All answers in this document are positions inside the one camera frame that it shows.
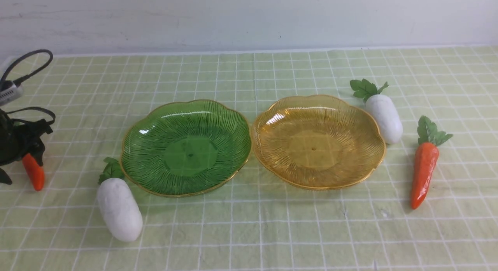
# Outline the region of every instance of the white wall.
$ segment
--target white wall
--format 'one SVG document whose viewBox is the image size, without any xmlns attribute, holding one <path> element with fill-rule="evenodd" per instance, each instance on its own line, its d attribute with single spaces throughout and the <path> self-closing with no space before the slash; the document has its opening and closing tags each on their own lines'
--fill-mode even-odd
<svg viewBox="0 0 498 271">
<path fill-rule="evenodd" d="M 0 57 L 498 44 L 498 0 L 0 0 Z"/>
</svg>

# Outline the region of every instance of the toy carrot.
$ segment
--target toy carrot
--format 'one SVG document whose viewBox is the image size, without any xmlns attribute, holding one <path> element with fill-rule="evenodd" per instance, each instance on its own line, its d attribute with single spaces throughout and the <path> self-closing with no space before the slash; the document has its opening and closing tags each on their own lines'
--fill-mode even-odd
<svg viewBox="0 0 498 271">
<path fill-rule="evenodd" d="M 42 190 L 45 184 L 45 171 L 43 171 L 43 168 L 38 165 L 31 154 L 26 154 L 21 162 L 25 167 L 28 177 L 30 177 L 34 190 Z"/>
<path fill-rule="evenodd" d="M 453 137 L 445 131 L 437 131 L 434 122 L 425 115 L 418 120 L 418 148 L 415 152 L 415 165 L 413 172 L 413 185 L 411 189 L 411 207 L 418 208 L 425 199 L 432 172 L 436 168 L 439 158 L 439 147 L 441 144 Z"/>
</svg>

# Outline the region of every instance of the yellow plate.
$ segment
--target yellow plate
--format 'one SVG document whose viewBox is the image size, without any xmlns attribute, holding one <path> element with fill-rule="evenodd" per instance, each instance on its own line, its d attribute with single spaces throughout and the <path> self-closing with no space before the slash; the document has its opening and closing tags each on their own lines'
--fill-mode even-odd
<svg viewBox="0 0 498 271">
<path fill-rule="evenodd" d="M 377 123 L 328 95 L 291 96 L 260 114 L 251 129 L 256 158 L 294 186 L 327 190 L 362 182 L 386 154 Z"/>
</svg>

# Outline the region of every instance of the green leaf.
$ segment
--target green leaf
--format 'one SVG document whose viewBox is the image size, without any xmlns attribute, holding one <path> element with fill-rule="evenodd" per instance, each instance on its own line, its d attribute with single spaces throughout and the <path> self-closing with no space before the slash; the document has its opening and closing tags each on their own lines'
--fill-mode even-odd
<svg viewBox="0 0 498 271">
<path fill-rule="evenodd" d="M 349 81 L 349 85 L 351 89 L 353 89 L 354 91 L 358 91 L 361 87 L 361 80 L 351 80 Z"/>
<path fill-rule="evenodd" d="M 429 120 L 429 118 L 426 117 L 425 115 L 422 115 L 420 117 L 420 119 L 418 120 L 417 133 L 418 133 L 418 144 L 419 145 L 429 141 L 428 127 L 429 127 L 430 122 L 431 122 L 431 120 Z"/>
<path fill-rule="evenodd" d="M 447 134 L 446 132 L 441 131 L 438 133 L 437 140 L 436 140 L 434 145 L 436 145 L 436 147 L 438 147 L 438 146 L 442 145 L 444 142 L 446 142 L 447 140 L 451 139 L 452 137 L 453 137 L 453 134 Z"/>
<path fill-rule="evenodd" d="M 363 91 L 363 90 L 358 90 L 358 91 L 355 91 L 352 95 L 355 96 L 355 97 L 357 97 L 357 98 L 363 99 L 368 94 L 365 91 Z"/>
<path fill-rule="evenodd" d="M 103 169 L 100 179 L 98 179 L 98 184 L 101 184 L 103 181 L 110 178 L 124 178 L 125 175 L 123 174 L 117 159 L 106 157 L 103 161 L 107 163 L 107 165 Z"/>
<path fill-rule="evenodd" d="M 109 163 L 117 163 L 117 164 L 119 164 L 119 161 L 117 159 L 115 159 L 115 158 L 112 158 L 112 157 L 106 157 L 106 158 L 103 159 L 103 161 L 105 163 L 108 163 L 108 164 Z"/>
<path fill-rule="evenodd" d="M 431 122 L 427 126 L 427 134 L 429 135 L 429 142 L 432 142 L 435 145 L 437 136 L 437 125 L 434 122 Z"/>
<path fill-rule="evenodd" d="M 355 91 L 353 96 L 362 98 L 363 101 L 367 101 L 368 98 L 377 94 L 377 87 L 366 79 L 363 79 L 361 81 L 351 80 L 349 82 L 349 85 L 351 86 L 351 89 Z"/>
<path fill-rule="evenodd" d="M 104 174 L 101 174 L 99 179 L 98 179 L 98 184 L 102 184 L 103 181 L 107 180 L 109 177 L 107 177 Z"/>
<path fill-rule="evenodd" d="M 436 147 L 453 137 L 452 134 L 447 134 L 445 131 L 438 131 L 437 125 L 425 115 L 422 115 L 418 120 L 417 133 L 419 145 L 430 142 Z"/>
<path fill-rule="evenodd" d="M 388 82 L 384 83 L 384 85 L 382 85 L 381 88 L 379 88 L 379 90 L 377 91 L 377 94 L 381 94 L 382 93 L 382 90 L 388 88 L 389 85 L 388 85 Z"/>
<path fill-rule="evenodd" d="M 370 94 L 370 95 L 375 95 L 377 94 L 377 86 L 375 86 L 373 83 L 369 82 L 366 79 L 361 80 L 361 84 L 365 87 L 365 90 Z"/>
</svg>

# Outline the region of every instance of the green checkered tablecloth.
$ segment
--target green checkered tablecloth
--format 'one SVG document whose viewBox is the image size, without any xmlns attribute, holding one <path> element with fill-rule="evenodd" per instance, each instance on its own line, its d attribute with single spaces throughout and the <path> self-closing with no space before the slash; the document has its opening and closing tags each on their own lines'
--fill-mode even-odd
<svg viewBox="0 0 498 271">
<path fill-rule="evenodd" d="M 365 182 L 301 190 L 251 156 L 205 195 L 166 199 L 131 186 L 142 235 L 123 244 L 108 232 L 96 206 L 102 160 L 119 157 L 126 130 L 152 109 L 214 99 L 252 122 L 291 95 L 361 106 L 353 78 L 387 81 L 405 130 Z M 41 106 L 57 121 L 43 137 L 43 191 L 20 163 L 4 167 L 14 184 L 0 185 L 2 271 L 498 270 L 498 47 L 56 57 L 24 88 L 3 108 Z M 412 211 L 421 115 L 455 136 Z"/>
</svg>

